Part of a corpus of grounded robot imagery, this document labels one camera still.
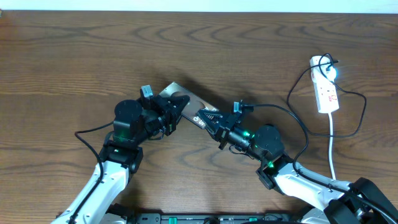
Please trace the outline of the Galaxy S25 Ultra smartphone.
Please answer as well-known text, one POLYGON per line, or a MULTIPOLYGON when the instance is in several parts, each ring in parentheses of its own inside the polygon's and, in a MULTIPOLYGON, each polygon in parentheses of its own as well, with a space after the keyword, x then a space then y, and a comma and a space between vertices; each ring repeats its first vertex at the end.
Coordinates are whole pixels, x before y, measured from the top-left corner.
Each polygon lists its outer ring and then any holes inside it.
POLYGON ((205 100, 201 99, 199 96, 196 96, 194 93, 187 90, 186 88, 184 88, 183 86, 179 85, 176 82, 172 82, 170 85, 165 87, 159 93, 159 95, 162 97, 188 95, 190 97, 190 101, 182 111, 182 116, 201 129, 203 128, 199 124, 201 119, 197 115, 198 110, 205 109, 210 111, 218 111, 218 108, 214 107, 205 100))

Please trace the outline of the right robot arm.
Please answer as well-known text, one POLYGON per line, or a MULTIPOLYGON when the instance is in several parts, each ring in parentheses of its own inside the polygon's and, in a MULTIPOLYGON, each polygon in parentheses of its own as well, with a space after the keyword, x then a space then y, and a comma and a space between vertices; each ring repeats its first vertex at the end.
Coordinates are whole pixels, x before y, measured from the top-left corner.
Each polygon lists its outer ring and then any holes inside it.
POLYGON ((335 180, 304 168, 287 155, 275 126, 266 124, 253 133, 241 126, 242 115, 241 111, 198 111, 220 149, 229 144, 237 154, 261 163, 256 173, 267 189, 299 198, 320 212, 315 215, 310 210, 300 222, 397 223, 397 209, 373 182, 335 180))

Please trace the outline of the white power strip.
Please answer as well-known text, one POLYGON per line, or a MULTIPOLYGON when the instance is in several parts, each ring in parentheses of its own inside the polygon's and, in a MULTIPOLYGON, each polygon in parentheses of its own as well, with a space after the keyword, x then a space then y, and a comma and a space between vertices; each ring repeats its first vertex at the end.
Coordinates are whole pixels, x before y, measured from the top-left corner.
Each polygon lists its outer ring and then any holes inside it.
MULTIPOLYGON (((311 71, 313 67, 321 65, 331 66, 330 59, 320 55, 314 56, 310 59, 311 71)), ((329 114, 339 109, 338 96, 333 82, 313 82, 313 86, 319 113, 329 114)))

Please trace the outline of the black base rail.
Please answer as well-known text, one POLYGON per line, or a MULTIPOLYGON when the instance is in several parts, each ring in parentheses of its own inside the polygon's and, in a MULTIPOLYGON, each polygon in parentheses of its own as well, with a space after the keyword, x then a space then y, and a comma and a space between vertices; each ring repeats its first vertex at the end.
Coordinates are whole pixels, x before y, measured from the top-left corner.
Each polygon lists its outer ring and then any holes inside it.
POLYGON ((107 213, 101 224, 132 223, 132 224, 238 224, 238 223, 295 223, 284 214, 265 215, 162 215, 159 213, 139 213, 127 218, 107 213))

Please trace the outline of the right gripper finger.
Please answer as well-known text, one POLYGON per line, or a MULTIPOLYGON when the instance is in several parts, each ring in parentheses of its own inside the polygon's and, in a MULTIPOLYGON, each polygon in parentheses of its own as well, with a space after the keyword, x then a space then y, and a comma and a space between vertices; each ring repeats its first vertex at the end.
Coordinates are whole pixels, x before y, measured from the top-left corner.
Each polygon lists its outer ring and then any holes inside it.
POLYGON ((205 109, 198 110, 197 115, 205 124, 217 124, 223 118, 223 115, 219 111, 205 109))
POLYGON ((218 127, 218 123, 217 122, 210 122, 209 124, 208 123, 206 123, 206 122, 204 122, 204 120, 201 120, 200 122, 199 122, 199 124, 201 125, 201 127, 203 128, 203 129, 205 129, 205 130, 207 130, 208 131, 208 133, 210 134, 210 135, 215 135, 216 134, 216 129, 217 129, 217 127, 218 127))

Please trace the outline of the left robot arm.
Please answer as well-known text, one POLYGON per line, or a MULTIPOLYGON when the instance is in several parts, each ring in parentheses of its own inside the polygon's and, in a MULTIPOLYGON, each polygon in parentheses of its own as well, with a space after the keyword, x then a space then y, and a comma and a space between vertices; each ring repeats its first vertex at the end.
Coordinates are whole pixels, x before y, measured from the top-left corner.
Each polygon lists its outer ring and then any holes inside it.
POLYGON ((144 141, 171 135, 182 117, 189 96, 141 95, 137 100, 119 102, 115 119, 100 152, 95 152, 95 170, 71 205, 54 223, 135 223, 133 213, 114 199, 137 172, 144 141))

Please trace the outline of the white USB charger plug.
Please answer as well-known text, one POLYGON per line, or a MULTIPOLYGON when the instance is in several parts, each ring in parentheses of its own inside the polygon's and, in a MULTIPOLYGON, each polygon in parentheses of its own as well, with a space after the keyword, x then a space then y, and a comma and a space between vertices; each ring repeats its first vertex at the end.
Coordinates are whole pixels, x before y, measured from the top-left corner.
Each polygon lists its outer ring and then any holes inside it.
POLYGON ((334 82, 336 76, 336 69, 329 65, 316 66, 311 71, 311 78, 314 83, 334 82))

